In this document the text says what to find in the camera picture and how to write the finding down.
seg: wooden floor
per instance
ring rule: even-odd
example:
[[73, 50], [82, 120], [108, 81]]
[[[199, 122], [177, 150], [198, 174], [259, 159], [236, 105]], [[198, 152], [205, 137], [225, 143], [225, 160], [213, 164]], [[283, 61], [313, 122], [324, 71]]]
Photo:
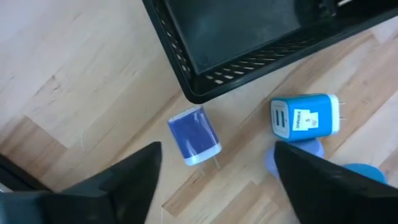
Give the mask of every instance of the wooden floor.
[[162, 141], [148, 223], [297, 223], [264, 168], [274, 96], [335, 93], [346, 104], [337, 164], [380, 167], [398, 187], [398, 18], [207, 102], [221, 139], [212, 161], [187, 167], [167, 120], [192, 107], [141, 0], [0, 1], [0, 150], [62, 190]]

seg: white label sticker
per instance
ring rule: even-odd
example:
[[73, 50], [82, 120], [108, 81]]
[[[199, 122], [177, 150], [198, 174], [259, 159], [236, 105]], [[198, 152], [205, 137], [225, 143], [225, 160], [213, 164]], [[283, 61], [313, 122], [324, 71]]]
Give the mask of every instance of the white label sticker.
[[318, 128], [318, 125], [318, 113], [294, 109], [293, 131], [308, 131], [310, 128]]

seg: usb port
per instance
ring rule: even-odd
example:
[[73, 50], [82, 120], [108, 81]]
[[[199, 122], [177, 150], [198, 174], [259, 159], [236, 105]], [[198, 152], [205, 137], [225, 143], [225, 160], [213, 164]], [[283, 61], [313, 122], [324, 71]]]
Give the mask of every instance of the usb port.
[[279, 126], [279, 111], [276, 110], [276, 125]]
[[280, 112], [280, 117], [282, 118], [282, 127], [285, 127], [285, 113], [283, 111]]

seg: black plastic basket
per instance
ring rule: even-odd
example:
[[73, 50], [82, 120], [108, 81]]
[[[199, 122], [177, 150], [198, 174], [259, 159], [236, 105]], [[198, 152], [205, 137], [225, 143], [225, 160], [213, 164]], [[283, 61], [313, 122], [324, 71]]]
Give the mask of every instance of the black plastic basket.
[[396, 0], [143, 0], [200, 104], [398, 15]]

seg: power adapter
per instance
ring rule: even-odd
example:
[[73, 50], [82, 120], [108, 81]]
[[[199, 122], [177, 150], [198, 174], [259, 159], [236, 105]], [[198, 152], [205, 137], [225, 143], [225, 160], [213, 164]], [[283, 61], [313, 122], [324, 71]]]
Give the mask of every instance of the power adapter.
[[272, 131], [285, 141], [325, 137], [340, 130], [340, 103], [321, 93], [274, 98], [271, 120]]

